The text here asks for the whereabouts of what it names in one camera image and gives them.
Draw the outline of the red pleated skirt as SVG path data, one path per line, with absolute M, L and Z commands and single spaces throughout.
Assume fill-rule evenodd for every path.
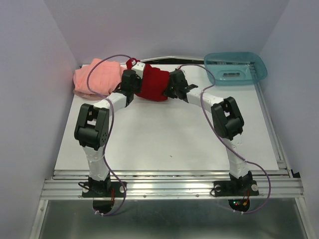
M 132 69 L 132 67 L 139 60 L 133 58 L 126 62 L 127 69 Z M 152 67 L 150 64 L 146 64 L 146 68 L 143 74 L 143 83 L 140 93 L 135 93 L 138 97 L 155 102 L 163 102 L 168 99 L 168 97 L 163 95 L 163 92 L 168 86 L 169 82 L 169 72 L 163 71 L 159 68 Z

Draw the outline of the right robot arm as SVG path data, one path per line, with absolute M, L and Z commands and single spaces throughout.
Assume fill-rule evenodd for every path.
M 247 161 L 238 154 L 234 138 L 243 132 L 244 120 L 233 97 L 220 98 L 197 85 L 188 84 L 181 70 L 169 74 L 168 87 L 163 93 L 169 98 L 177 98 L 202 108 L 203 113 L 211 114 L 209 125 L 221 143 L 225 146 L 229 160 L 230 180 L 214 181 L 215 197 L 242 196 L 250 191 L 253 184 L 252 173 Z

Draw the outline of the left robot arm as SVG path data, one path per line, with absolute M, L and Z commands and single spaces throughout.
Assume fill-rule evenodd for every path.
M 111 197 L 121 187 L 111 183 L 110 169 L 105 163 L 105 147 L 114 124 L 116 111 L 127 107 L 142 87 L 142 78 L 135 70 L 125 70 L 116 89 L 98 103 L 82 104 L 77 118 L 74 137 L 83 148 L 89 166 L 88 181 L 79 182 L 82 197 Z

